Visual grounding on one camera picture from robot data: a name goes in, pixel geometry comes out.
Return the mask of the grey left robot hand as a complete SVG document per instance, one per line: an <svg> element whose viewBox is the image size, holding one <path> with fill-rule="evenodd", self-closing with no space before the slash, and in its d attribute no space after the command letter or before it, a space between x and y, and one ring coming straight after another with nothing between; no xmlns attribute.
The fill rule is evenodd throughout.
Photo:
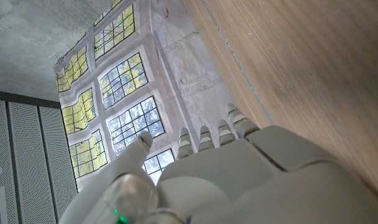
<svg viewBox="0 0 378 224"><path fill-rule="evenodd" d="M158 182L140 133L71 201L61 223L378 223L378 194L337 158L280 126L259 128L233 104L219 147L187 129Z"/></svg>

